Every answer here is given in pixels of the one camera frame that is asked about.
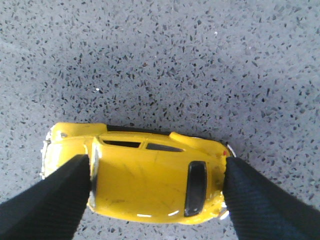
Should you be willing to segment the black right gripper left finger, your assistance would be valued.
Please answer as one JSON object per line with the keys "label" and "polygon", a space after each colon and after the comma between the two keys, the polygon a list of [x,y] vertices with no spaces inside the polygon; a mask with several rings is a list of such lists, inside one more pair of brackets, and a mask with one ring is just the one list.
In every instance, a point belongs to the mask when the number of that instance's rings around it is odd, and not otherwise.
{"label": "black right gripper left finger", "polygon": [[44,180],[1,203],[2,240],[71,240],[91,190],[86,154],[75,155]]}

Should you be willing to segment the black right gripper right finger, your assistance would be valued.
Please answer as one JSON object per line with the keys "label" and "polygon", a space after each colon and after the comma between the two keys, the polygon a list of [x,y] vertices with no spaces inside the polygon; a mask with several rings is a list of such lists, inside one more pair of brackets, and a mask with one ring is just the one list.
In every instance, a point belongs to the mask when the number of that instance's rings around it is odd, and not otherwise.
{"label": "black right gripper right finger", "polygon": [[224,200],[240,240],[318,240],[320,212],[238,157],[226,159]]}

